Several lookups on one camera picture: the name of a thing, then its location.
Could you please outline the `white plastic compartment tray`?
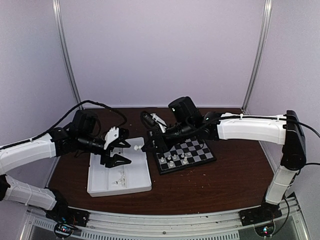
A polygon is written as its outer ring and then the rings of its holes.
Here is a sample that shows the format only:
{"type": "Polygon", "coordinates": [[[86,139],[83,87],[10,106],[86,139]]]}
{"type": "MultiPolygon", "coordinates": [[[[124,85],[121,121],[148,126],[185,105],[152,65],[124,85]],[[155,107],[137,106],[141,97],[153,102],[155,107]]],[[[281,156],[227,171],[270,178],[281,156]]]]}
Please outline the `white plastic compartment tray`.
{"type": "Polygon", "coordinates": [[[147,192],[152,189],[147,154],[134,150],[134,146],[145,144],[143,137],[129,138],[130,148],[115,148],[113,153],[120,154],[132,161],[131,164],[106,168],[100,164],[100,156],[91,154],[88,168],[87,193],[91,197],[106,197],[147,192]]]}

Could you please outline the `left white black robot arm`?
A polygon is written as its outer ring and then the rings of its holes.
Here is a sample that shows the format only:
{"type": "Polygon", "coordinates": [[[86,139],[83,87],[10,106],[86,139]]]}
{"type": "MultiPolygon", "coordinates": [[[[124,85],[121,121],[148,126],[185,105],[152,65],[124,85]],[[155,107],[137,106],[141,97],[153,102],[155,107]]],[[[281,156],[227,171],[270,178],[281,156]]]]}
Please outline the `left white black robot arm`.
{"type": "Polygon", "coordinates": [[[72,218],[66,199],[57,190],[38,188],[9,176],[10,170],[42,159],[61,157],[83,151],[100,156],[100,164],[106,168],[128,165],[131,160],[112,154],[114,148],[129,148],[126,141],[129,130],[114,126],[104,138],[93,135],[101,123],[98,116],[88,110],[77,110],[72,122],[65,127],[53,127],[43,136],[12,143],[0,148],[0,199],[34,206],[49,212],[61,222],[72,218]]]}

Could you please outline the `white chess piece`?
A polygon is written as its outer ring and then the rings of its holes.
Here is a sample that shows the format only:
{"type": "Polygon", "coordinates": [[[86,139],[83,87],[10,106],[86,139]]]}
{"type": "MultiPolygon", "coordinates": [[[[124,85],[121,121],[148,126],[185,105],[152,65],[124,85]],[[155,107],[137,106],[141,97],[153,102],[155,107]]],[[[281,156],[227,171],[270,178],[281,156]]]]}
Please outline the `white chess piece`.
{"type": "Polygon", "coordinates": [[[182,163],[183,163],[184,165],[186,165],[186,164],[188,164],[188,163],[189,163],[189,162],[188,162],[188,158],[187,158],[186,156],[184,157],[184,159],[183,159],[182,163]]]}

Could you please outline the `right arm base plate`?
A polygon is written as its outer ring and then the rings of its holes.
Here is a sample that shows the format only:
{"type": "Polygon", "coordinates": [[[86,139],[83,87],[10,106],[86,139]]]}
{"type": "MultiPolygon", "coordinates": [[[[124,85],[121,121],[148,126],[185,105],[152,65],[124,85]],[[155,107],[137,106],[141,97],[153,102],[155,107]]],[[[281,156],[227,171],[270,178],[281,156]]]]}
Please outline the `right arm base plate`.
{"type": "Polygon", "coordinates": [[[242,226],[272,221],[273,219],[279,218],[282,215],[283,214],[279,209],[265,208],[262,206],[239,211],[239,217],[242,226]]]}

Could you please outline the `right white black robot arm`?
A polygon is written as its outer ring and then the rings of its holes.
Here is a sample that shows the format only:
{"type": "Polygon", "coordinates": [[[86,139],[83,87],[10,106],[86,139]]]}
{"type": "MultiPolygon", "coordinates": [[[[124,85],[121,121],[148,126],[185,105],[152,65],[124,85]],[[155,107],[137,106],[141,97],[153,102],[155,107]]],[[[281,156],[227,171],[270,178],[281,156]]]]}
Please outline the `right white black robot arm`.
{"type": "Polygon", "coordinates": [[[279,165],[269,184],[262,203],[255,208],[259,220],[268,220],[279,209],[286,191],[296,175],[306,165],[306,140],[295,111],[278,115],[247,115],[209,111],[205,115],[188,96],[168,105],[176,123],[168,125],[156,113],[142,111],[140,120],[152,135],[144,144],[144,152],[165,153],[174,145],[196,137],[198,140],[257,141],[265,152],[267,145],[282,147],[279,165]]]}

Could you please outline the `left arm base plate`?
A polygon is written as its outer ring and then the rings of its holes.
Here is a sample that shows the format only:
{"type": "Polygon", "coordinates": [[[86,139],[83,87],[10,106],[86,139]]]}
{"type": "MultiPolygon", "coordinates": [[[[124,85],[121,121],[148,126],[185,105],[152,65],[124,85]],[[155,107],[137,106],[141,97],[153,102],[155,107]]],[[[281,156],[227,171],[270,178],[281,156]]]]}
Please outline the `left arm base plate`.
{"type": "Polygon", "coordinates": [[[57,223],[70,226],[86,227],[90,213],[85,210],[68,208],[66,213],[57,213],[53,210],[44,210],[45,216],[57,223]]]}

